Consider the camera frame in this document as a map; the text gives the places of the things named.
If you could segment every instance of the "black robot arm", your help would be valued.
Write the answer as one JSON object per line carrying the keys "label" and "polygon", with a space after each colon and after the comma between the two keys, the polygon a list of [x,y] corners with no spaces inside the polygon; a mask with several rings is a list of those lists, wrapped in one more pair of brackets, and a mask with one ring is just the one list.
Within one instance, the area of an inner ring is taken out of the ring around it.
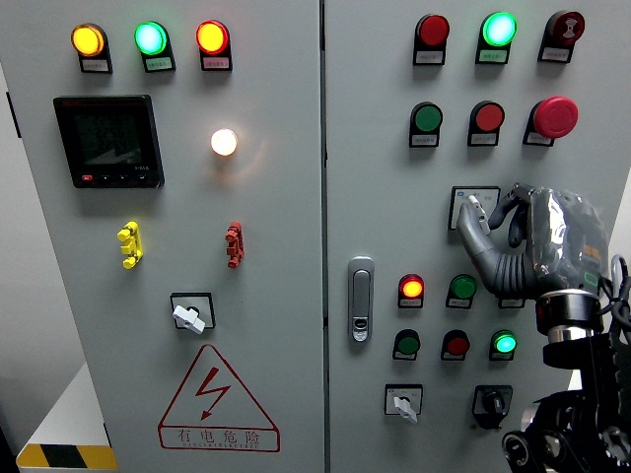
{"label": "black robot arm", "polygon": [[[488,220],[495,230],[515,210],[509,246],[525,241],[526,248],[507,254],[480,227],[476,205],[462,204],[457,231],[484,286],[498,298],[536,300],[537,330],[548,337],[543,361],[581,373],[582,389],[540,399],[527,425],[504,435],[511,470],[631,472],[631,430],[620,415],[616,377],[616,355],[629,351],[621,333],[631,340],[631,278],[622,258],[612,264],[621,278],[603,276],[607,237],[595,209],[576,194],[515,184]],[[604,308],[600,291],[609,297]],[[609,311],[613,321],[602,333]]]}

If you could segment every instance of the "electrical hazard symbol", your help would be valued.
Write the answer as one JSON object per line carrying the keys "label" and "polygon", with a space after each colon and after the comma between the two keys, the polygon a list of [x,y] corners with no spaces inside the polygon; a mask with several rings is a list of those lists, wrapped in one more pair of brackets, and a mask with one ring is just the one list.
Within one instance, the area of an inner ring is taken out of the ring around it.
{"label": "electrical hazard symbol", "polygon": [[162,448],[280,451],[280,432],[239,375],[204,345],[158,426]]}

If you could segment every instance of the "yellow terminal connector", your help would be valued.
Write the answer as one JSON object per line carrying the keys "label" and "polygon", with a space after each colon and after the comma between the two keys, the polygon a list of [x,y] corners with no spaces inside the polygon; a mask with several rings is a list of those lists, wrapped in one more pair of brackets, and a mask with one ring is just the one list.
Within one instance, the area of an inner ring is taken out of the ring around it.
{"label": "yellow terminal connector", "polygon": [[125,269],[131,269],[142,258],[142,243],[140,241],[140,230],[136,222],[127,222],[116,235],[119,241],[122,241],[120,252],[128,257],[122,262]]}

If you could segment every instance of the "digital power meter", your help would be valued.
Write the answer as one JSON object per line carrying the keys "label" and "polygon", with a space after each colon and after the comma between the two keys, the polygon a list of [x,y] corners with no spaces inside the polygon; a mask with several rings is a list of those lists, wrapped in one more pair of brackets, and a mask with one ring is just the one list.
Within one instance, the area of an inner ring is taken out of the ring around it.
{"label": "digital power meter", "polygon": [[59,97],[53,105],[75,187],[165,183],[149,96]]}

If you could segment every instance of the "white indicator light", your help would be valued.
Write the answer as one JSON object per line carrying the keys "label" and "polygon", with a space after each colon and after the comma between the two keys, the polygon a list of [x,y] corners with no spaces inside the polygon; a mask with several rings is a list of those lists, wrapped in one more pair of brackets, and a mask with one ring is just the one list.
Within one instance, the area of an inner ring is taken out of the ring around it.
{"label": "white indicator light", "polygon": [[210,139],[210,146],[218,155],[230,156],[237,148],[237,135],[228,128],[217,130]]}

